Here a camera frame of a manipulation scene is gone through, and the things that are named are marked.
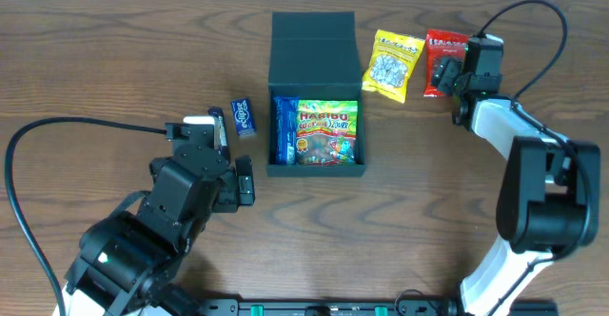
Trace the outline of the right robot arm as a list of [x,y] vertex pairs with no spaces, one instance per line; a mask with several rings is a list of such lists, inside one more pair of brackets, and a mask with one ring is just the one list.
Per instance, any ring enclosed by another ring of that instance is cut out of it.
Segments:
[[599,227],[600,150],[573,141],[501,95],[500,38],[469,38],[464,57],[441,60],[432,83],[453,97],[452,121],[506,160],[496,206],[498,236],[444,315],[506,315],[545,268],[588,246]]

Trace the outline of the Haribo gummy worms bag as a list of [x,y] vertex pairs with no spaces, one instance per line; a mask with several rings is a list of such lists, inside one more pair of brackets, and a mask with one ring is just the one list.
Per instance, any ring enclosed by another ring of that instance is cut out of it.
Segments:
[[300,100],[296,109],[299,165],[355,164],[357,101]]

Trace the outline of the long blue snack bar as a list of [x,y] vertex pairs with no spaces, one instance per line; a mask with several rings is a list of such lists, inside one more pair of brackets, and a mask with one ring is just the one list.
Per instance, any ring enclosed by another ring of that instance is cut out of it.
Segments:
[[276,108],[276,164],[291,166],[296,162],[296,129],[298,97],[275,96]]

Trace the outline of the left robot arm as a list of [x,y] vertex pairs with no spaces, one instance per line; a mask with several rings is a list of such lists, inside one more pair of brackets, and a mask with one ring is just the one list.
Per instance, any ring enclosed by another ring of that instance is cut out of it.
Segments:
[[212,214],[253,205],[252,163],[227,159],[212,125],[166,128],[172,153],[150,162],[152,188],[132,192],[83,234],[56,314],[201,314],[172,281]]

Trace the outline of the red Hacks candy bag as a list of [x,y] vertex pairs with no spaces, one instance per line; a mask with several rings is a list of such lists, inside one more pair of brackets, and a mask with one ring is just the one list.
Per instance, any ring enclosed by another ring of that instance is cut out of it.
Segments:
[[444,93],[432,86],[434,71],[444,57],[462,61],[470,36],[448,30],[429,29],[426,35],[427,62],[424,97],[441,97]]

